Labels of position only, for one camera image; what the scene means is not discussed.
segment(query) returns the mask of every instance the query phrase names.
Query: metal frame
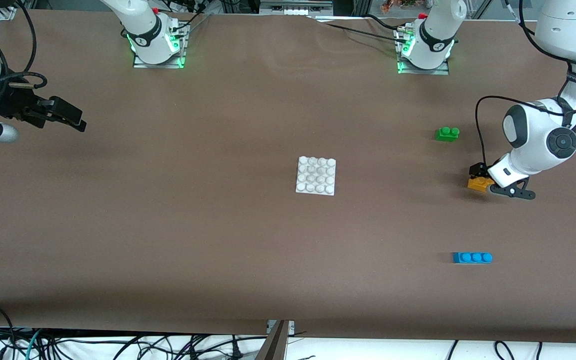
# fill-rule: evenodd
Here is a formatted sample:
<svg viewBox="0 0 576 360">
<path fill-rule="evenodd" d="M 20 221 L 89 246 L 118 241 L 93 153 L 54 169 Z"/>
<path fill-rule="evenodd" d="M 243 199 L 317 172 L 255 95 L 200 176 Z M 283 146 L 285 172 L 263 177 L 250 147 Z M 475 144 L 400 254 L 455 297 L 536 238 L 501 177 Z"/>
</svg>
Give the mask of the metal frame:
<svg viewBox="0 0 576 360">
<path fill-rule="evenodd" d="M 478 7 L 477 11 L 474 12 L 473 15 L 471 15 L 471 19 L 481 19 L 481 17 L 483 16 L 484 12 L 486 12 L 486 10 L 488 9 L 488 7 L 490 6 L 490 4 L 495 1 L 495 0 L 484 0 L 484 2 L 481 4 L 480 7 Z"/>
<path fill-rule="evenodd" d="M 290 321 L 277 320 L 254 360 L 283 360 L 286 355 L 289 333 Z"/>
</svg>

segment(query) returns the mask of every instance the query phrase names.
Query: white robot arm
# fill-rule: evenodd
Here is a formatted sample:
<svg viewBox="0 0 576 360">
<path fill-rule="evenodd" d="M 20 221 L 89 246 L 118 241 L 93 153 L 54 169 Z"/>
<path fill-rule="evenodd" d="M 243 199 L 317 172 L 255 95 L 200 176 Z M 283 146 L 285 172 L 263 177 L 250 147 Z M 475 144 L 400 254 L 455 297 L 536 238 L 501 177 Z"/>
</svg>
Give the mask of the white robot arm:
<svg viewBox="0 0 576 360">
<path fill-rule="evenodd" d="M 180 51 L 178 20 L 155 13 L 146 0 L 101 0 L 119 17 L 135 54 L 148 64 L 161 64 Z"/>
<path fill-rule="evenodd" d="M 532 103 L 541 110 L 514 105 L 506 112 L 503 133 L 513 149 L 487 169 L 503 188 L 557 166 L 576 152 L 576 0 L 547 0 L 534 41 L 567 61 L 566 83 L 558 96 Z"/>
<path fill-rule="evenodd" d="M 454 35 L 466 18 L 463 0 L 441 0 L 434 3 L 427 18 L 412 23 L 414 37 L 402 55 L 420 69 L 438 68 L 450 55 Z"/>
</svg>

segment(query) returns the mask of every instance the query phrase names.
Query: blue lego brick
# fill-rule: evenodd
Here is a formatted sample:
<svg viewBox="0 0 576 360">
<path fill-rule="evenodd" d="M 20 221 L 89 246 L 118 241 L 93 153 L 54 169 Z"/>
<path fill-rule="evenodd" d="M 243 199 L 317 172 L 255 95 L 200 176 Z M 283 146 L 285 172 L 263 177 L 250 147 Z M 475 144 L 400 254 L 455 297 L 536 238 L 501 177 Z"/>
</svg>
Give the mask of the blue lego brick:
<svg viewBox="0 0 576 360">
<path fill-rule="evenodd" d="M 492 254 L 489 252 L 453 252 L 452 262 L 455 264 L 490 264 Z"/>
</svg>

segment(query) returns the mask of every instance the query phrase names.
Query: white floor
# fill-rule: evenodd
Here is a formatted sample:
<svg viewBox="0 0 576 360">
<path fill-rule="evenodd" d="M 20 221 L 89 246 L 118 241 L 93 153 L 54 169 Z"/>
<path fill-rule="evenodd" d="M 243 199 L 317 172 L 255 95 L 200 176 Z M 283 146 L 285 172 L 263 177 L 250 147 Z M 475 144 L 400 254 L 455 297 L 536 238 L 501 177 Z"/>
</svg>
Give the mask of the white floor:
<svg viewBox="0 0 576 360">
<path fill-rule="evenodd" d="M 174 350 L 180 349 L 189 336 L 176 336 L 171 338 Z M 123 340 L 130 337 L 106 337 L 84 338 L 81 340 Z M 160 337 L 145 338 L 149 342 L 155 342 Z M 202 342 L 199 349 L 206 349 L 215 344 L 226 342 L 231 339 L 230 335 L 215 335 Z M 331 339 L 331 338 L 290 338 L 287 347 L 286 360 L 304 360 L 315 356 L 313 360 L 446 360 L 448 351 L 452 345 L 450 340 L 387 340 L 387 339 Z M 242 354 L 254 353 L 263 343 L 263 340 L 240 341 L 239 348 Z M 533 360 L 537 351 L 536 342 L 506 342 L 515 360 Z M 169 349 L 166 342 L 160 342 L 157 346 Z M 121 344 L 79 344 L 66 342 L 60 345 L 73 360 L 111 360 Z M 510 356 L 500 346 L 501 354 L 505 360 Z M 227 354 L 231 353 L 232 346 L 226 345 L 220 348 Z M 118 360 L 134 360 L 139 353 L 139 347 L 128 347 Z M 8 351 L 4 360 L 11 360 L 12 354 Z M 20 353 L 17 359 L 23 360 Z M 224 355 L 217 352 L 206 353 L 201 360 L 221 360 Z M 143 357 L 143 360 L 165 360 L 166 354 L 153 351 Z M 492 341 L 460 341 L 455 348 L 452 360 L 497 360 Z M 558 342 L 546 342 L 541 351 L 541 360 L 576 360 L 576 344 Z"/>
</svg>

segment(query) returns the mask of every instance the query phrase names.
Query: green lego brick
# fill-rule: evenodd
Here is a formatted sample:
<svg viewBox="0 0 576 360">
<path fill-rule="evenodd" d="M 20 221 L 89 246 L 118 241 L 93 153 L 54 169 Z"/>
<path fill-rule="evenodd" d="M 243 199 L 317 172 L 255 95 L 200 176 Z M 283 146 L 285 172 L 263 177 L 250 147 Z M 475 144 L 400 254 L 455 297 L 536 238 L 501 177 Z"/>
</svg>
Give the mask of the green lego brick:
<svg viewBox="0 0 576 360">
<path fill-rule="evenodd" d="M 453 142 L 456 139 L 458 139 L 459 137 L 459 129 L 458 128 L 452 128 L 450 129 L 447 126 L 444 126 L 440 129 L 437 129 L 436 132 L 434 132 L 434 139 L 436 139 L 437 141 L 441 141 L 441 142 Z"/>
</svg>

